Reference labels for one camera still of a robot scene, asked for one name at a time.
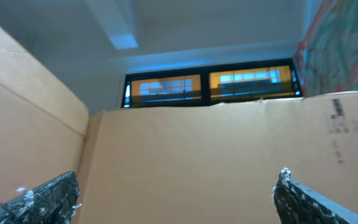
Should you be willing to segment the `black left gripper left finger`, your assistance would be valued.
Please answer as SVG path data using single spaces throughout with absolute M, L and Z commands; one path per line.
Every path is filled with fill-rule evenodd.
M 70 224 L 81 208 L 76 174 L 65 172 L 20 196 L 0 203 L 0 224 Z

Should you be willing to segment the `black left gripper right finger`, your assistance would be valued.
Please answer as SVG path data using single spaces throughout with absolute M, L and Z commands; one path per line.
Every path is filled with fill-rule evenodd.
M 358 224 L 358 214 L 297 182 L 284 167 L 272 200 L 282 224 Z

